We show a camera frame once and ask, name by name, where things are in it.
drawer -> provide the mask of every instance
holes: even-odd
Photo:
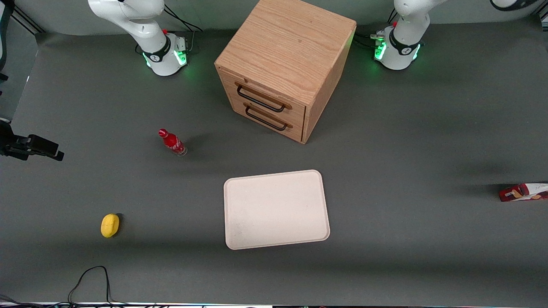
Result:
[[[274,118],[286,123],[302,126],[305,117],[304,106],[273,98],[272,95],[268,95],[264,90],[250,85],[243,78],[226,72],[220,72],[220,75],[226,93],[231,98],[233,109],[235,108],[233,102],[237,101],[239,105],[246,104],[254,110],[272,115]]]
[[[286,137],[289,137],[297,142],[301,142],[302,139],[302,121],[300,123],[288,123],[271,113],[264,112],[257,107],[251,105],[248,102],[242,102],[237,99],[233,99],[230,95],[230,101],[234,111],[240,115],[251,119],[265,127],[268,127],[275,132],[278,132]]]

wall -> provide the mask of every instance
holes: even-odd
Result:
[[[202,28],[238,28],[258,0],[165,0],[182,19]],[[305,0],[324,9],[352,18],[358,24],[386,21],[393,8],[391,0]],[[88,7],[87,0],[16,0],[15,3],[49,32],[71,35],[124,33],[100,19]],[[538,5],[514,11],[494,9],[489,0],[451,0],[434,8],[430,17],[435,24],[514,20],[529,15]],[[163,28],[183,27],[167,14],[157,18]]]

green led light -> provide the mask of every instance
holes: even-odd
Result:
[[[173,54],[177,58],[177,61],[181,66],[186,64],[186,53],[185,52],[178,52],[177,50],[173,51]]]
[[[383,55],[384,55],[384,51],[386,50],[386,43],[383,42],[381,45],[379,45],[377,47],[377,49],[375,50],[375,58],[377,60],[380,60],[383,58]]]
[[[420,44],[416,47],[415,55],[413,56],[413,60],[416,59],[416,55],[419,53],[419,49],[420,49]]]
[[[143,58],[145,58],[145,61],[146,61],[146,66],[150,67],[150,63],[149,63],[149,60],[146,58],[146,55],[145,53],[142,54]]]

wooden drawer cabinet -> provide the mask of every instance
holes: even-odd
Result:
[[[260,0],[215,61],[232,108],[306,143],[355,29],[355,21],[300,0]]]

wooden cabinet top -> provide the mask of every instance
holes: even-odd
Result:
[[[309,105],[355,28],[355,21],[300,0],[261,0],[215,64]]]

